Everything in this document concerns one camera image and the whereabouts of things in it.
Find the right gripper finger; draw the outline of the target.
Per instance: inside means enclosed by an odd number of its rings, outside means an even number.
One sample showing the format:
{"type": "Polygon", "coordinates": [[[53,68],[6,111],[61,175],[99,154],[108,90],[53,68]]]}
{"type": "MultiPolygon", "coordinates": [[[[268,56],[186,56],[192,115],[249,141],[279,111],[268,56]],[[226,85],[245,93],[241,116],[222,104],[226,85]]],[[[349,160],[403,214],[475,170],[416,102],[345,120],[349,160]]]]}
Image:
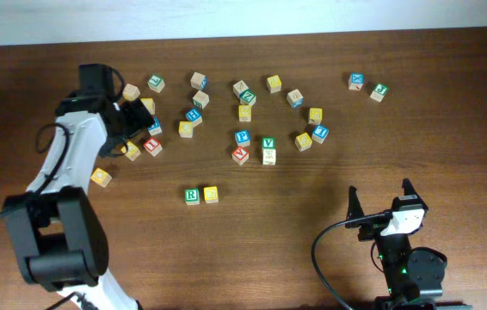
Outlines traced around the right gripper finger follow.
{"type": "Polygon", "coordinates": [[[401,196],[401,199],[417,199],[418,195],[413,187],[409,178],[405,178],[402,181],[402,189],[404,190],[404,194],[401,196]]]}
{"type": "Polygon", "coordinates": [[[357,188],[355,186],[350,186],[348,189],[348,211],[346,215],[347,223],[345,224],[345,227],[346,228],[359,227],[361,225],[359,219],[364,216],[365,215],[357,195],[357,188]]]}

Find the green R block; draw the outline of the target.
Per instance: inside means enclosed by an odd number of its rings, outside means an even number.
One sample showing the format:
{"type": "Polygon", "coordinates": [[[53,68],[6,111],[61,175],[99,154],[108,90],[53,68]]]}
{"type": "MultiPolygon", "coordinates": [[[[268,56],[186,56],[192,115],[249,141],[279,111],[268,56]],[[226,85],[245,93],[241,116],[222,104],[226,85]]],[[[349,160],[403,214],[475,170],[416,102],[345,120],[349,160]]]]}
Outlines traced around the green R block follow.
{"type": "Polygon", "coordinates": [[[184,201],[187,205],[199,205],[200,204],[200,191],[197,188],[184,190],[184,201]]]}

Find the yellow S block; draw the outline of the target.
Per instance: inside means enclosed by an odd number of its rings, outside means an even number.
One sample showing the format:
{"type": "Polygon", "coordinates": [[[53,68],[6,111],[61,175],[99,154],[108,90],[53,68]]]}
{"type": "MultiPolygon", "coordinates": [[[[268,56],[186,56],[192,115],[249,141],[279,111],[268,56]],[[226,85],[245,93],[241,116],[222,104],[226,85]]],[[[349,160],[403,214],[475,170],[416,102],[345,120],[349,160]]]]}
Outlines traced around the yellow S block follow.
{"type": "Polygon", "coordinates": [[[203,191],[206,203],[216,203],[219,201],[219,191],[217,186],[205,187],[203,191]]]}

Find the yellow block near arm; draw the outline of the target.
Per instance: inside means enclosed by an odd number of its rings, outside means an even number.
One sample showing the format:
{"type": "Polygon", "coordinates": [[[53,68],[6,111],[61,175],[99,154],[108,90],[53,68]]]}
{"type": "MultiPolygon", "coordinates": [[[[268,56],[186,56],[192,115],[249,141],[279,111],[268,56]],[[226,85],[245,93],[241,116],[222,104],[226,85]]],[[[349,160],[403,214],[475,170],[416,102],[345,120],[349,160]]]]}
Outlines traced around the yellow block near arm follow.
{"type": "Polygon", "coordinates": [[[106,188],[111,182],[112,177],[109,173],[101,168],[96,168],[90,176],[90,179],[97,185],[106,188]]]}

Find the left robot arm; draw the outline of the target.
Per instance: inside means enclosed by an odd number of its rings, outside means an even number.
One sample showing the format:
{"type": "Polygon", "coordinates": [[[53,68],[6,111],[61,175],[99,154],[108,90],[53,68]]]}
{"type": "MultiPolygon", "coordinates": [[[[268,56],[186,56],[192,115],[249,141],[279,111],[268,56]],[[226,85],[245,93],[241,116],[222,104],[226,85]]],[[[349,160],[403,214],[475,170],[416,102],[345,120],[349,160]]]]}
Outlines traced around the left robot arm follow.
{"type": "Polygon", "coordinates": [[[81,309],[139,309],[108,268],[108,240],[88,198],[98,157],[122,157],[153,125],[139,99],[122,101],[122,79],[103,64],[80,65],[79,86],[55,110],[46,159],[25,193],[6,198],[6,226],[22,278],[81,309]]]}

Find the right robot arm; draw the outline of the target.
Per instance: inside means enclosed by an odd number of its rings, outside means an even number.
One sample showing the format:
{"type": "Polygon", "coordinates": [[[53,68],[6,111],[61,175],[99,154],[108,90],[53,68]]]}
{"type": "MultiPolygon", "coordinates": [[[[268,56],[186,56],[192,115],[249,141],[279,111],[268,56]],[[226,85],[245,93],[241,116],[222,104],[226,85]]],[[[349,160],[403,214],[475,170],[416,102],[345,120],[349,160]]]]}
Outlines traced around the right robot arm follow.
{"type": "Polygon", "coordinates": [[[348,191],[347,229],[359,230],[360,242],[373,241],[389,294],[374,300],[376,309],[471,309],[462,302],[437,303],[443,295],[447,257],[428,247],[413,248],[409,236],[422,228],[428,205],[411,181],[402,182],[404,193],[379,214],[366,215],[357,188],[348,191]]]}

